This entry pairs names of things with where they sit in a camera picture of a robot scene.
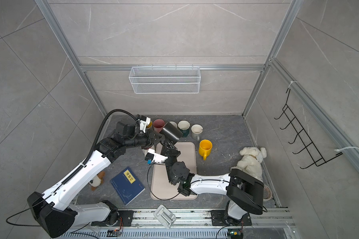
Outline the blue mug yellow inside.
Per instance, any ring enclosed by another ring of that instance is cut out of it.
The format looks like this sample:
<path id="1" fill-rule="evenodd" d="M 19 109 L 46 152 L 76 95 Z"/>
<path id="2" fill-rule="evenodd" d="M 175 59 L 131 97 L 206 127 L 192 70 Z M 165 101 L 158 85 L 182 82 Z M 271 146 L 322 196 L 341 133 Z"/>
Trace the blue mug yellow inside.
<path id="1" fill-rule="evenodd" d="M 151 127 L 152 127 L 152 125 L 153 125 L 153 122 L 152 122 L 152 121 L 149 121 L 149 124 L 147 124 L 146 129 L 151 128 Z"/>

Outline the pink cartoon mug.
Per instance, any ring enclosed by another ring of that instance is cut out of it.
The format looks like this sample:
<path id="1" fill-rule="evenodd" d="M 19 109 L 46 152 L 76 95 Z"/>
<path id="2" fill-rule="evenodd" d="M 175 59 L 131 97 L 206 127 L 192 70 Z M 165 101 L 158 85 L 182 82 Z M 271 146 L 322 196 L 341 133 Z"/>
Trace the pink cartoon mug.
<path id="1" fill-rule="evenodd" d="M 153 121 L 153 128 L 157 133 L 160 133 L 165 125 L 166 122 L 163 119 L 156 119 Z"/>

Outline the white mug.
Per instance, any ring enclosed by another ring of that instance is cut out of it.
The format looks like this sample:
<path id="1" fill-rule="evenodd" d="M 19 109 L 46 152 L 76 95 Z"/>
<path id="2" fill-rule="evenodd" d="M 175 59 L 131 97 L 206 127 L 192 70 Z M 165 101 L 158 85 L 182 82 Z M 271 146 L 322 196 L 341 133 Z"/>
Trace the white mug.
<path id="1" fill-rule="evenodd" d="M 146 155 L 147 155 L 147 153 L 155 153 L 155 150 L 154 150 L 154 149 L 152 149 L 152 148 L 149 148 L 149 149 L 143 149 L 142 151 L 143 151 L 144 156 L 146 156 Z"/>

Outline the black mug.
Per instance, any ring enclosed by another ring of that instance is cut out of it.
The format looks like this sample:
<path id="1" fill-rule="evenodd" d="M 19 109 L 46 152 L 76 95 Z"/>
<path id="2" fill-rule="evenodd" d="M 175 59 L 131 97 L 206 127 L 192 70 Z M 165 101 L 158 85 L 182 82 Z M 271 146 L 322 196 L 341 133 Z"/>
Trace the black mug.
<path id="1" fill-rule="evenodd" d="M 165 126 L 161 129 L 160 134 L 162 134 L 165 139 L 170 141 L 172 144 L 176 144 L 183 136 L 183 133 L 170 122 L 165 124 Z"/>

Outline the light green mug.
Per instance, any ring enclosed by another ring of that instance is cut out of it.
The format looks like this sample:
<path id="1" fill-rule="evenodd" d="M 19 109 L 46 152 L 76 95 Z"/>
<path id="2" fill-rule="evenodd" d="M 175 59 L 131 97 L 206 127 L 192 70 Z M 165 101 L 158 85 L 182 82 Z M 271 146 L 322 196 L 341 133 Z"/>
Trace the light green mug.
<path id="1" fill-rule="evenodd" d="M 174 121 L 170 121 L 170 123 L 174 126 L 174 127 L 178 127 L 177 123 Z"/>

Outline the dark green mug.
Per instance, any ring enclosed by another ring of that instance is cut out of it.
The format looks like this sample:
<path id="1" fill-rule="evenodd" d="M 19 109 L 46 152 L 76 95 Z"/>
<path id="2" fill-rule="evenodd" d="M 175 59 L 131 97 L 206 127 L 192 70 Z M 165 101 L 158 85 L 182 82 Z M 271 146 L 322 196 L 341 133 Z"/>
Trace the dark green mug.
<path id="1" fill-rule="evenodd" d="M 190 132 L 190 123 L 187 120 L 182 120 L 178 123 L 178 129 L 182 132 L 182 137 L 187 137 Z"/>

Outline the grey mug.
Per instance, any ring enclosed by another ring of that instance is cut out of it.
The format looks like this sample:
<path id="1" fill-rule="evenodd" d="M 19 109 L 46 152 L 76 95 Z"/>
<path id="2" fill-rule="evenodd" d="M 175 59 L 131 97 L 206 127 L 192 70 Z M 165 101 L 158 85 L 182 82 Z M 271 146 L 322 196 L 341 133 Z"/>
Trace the grey mug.
<path id="1" fill-rule="evenodd" d="M 191 127 L 191 137 L 196 141 L 200 141 L 201 134 L 203 133 L 203 127 L 200 124 L 194 124 Z"/>

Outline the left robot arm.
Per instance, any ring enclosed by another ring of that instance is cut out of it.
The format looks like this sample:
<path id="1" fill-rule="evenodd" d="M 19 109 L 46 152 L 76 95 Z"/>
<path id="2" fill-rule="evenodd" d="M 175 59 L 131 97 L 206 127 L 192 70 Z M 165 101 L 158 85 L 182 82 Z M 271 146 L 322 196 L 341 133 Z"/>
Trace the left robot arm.
<path id="1" fill-rule="evenodd" d="M 70 202 L 127 149 L 148 149 L 165 139 L 162 134 L 147 128 L 150 118 L 141 115 L 131 117 L 133 124 L 119 122 L 111 135 L 100 139 L 107 122 L 104 119 L 87 157 L 61 181 L 43 193 L 33 192 L 28 197 L 29 210 L 37 221 L 37 227 L 43 228 L 51 238 L 63 235 L 76 225 L 99 222 L 112 226 L 117 223 L 118 209 L 108 200 L 83 205 L 80 209 L 71 208 Z"/>

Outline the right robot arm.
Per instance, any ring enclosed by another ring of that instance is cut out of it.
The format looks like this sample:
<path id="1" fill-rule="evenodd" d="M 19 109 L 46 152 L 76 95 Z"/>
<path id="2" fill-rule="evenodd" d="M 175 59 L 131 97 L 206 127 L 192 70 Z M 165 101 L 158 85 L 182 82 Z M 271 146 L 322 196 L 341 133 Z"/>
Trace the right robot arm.
<path id="1" fill-rule="evenodd" d="M 237 224 L 249 214 L 261 215 L 267 212 L 263 206 L 264 184 L 240 169 L 218 176 L 203 176 L 190 173 L 185 163 L 178 161 L 178 149 L 169 142 L 162 144 L 163 154 L 153 149 L 146 153 L 148 164 L 166 167 L 168 181 L 178 186 L 177 192 L 183 196 L 218 194 L 227 196 L 227 203 L 221 221 L 226 225 Z"/>

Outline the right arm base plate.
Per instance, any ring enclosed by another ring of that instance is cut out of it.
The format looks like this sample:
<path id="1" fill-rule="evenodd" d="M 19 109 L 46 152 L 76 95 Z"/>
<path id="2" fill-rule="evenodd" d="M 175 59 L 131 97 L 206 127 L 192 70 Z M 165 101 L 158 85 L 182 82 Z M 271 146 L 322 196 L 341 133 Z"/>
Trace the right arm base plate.
<path id="1" fill-rule="evenodd" d="M 223 210 L 212 210 L 210 214 L 213 226 L 252 226 L 249 213 L 244 214 L 240 220 L 230 218 Z"/>

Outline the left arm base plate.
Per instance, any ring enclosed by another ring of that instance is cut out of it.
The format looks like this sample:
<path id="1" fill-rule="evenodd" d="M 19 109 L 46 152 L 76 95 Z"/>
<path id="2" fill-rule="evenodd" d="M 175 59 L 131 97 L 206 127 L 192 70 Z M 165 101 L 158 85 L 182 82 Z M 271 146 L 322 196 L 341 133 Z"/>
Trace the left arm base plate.
<path id="1" fill-rule="evenodd" d="M 134 211 L 132 210 L 121 210 L 117 214 L 111 213 L 110 216 L 103 222 L 92 222 L 91 226 L 100 227 L 130 227 L 133 221 Z"/>

